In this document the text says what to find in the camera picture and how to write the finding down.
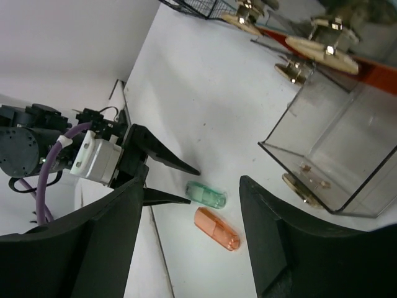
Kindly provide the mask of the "green correction tape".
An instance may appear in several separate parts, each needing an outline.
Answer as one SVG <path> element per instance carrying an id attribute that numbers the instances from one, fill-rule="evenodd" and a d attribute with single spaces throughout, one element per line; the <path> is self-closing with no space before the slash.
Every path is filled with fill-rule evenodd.
<path id="1" fill-rule="evenodd" d="M 226 194 L 196 181 L 189 181 L 185 187 L 188 199 L 207 207 L 222 209 L 226 205 Z"/>

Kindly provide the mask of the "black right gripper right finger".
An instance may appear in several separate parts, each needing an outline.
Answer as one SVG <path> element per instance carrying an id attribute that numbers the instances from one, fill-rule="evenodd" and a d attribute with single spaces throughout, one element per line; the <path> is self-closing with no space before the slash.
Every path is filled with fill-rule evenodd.
<path id="1" fill-rule="evenodd" d="M 395 297 L 396 226 L 371 232 L 312 216 L 249 176 L 239 198 L 259 297 Z"/>

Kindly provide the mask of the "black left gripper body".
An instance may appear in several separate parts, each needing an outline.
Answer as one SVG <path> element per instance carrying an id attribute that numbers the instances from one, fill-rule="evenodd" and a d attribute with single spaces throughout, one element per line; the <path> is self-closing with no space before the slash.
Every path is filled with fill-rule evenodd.
<path id="1" fill-rule="evenodd" d="M 136 177 L 146 180 L 149 171 L 146 165 L 148 154 L 143 149 L 146 133 L 147 129 L 142 125 L 133 124 L 130 128 L 110 188 L 116 189 Z"/>

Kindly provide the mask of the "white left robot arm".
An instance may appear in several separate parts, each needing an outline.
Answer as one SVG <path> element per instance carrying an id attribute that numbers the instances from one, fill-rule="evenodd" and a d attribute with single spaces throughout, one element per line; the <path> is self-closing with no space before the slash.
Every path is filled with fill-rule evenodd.
<path id="1" fill-rule="evenodd" d="M 200 175 L 146 127 L 129 124 L 125 111 L 108 120 L 101 111 L 84 109 L 76 120 L 72 126 L 60 111 L 40 104 L 1 106 L 1 169 L 11 179 L 10 188 L 27 177 L 38 177 L 37 187 L 27 192 L 34 195 L 40 216 L 49 213 L 45 204 L 49 175 L 55 173 L 57 183 L 65 169 L 112 189 L 146 177 L 148 158 Z"/>

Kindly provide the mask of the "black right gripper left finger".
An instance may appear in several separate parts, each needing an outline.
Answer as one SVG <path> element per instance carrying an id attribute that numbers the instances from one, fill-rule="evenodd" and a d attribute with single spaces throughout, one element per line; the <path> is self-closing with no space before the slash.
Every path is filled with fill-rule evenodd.
<path id="1" fill-rule="evenodd" d="M 143 208 L 135 178 L 24 234 L 1 237 L 1 297 L 123 297 Z"/>

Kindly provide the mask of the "orange correction tape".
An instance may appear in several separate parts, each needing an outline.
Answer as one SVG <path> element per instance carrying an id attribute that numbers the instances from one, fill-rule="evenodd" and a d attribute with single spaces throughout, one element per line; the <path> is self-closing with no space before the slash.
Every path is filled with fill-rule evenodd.
<path id="1" fill-rule="evenodd" d="M 194 224 L 203 233 L 228 251 L 235 251 L 241 245 L 238 233 L 206 207 L 199 207 L 195 211 Z"/>

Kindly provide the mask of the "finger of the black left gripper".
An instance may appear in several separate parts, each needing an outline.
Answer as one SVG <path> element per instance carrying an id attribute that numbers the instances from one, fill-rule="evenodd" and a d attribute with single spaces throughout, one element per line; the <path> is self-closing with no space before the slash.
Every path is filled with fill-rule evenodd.
<path id="1" fill-rule="evenodd" d="M 186 198 L 162 192 L 156 189 L 144 188 L 143 192 L 143 205 L 145 207 L 163 204 L 191 204 L 191 201 Z"/>
<path id="2" fill-rule="evenodd" d="M 133 124 L 132 129 L 132 143 L 143 151 L 145 155 L 170 168 L 200 176 L 199 170 L 179 159 L 171 150 L 161 143 L 147 127 Z"/>

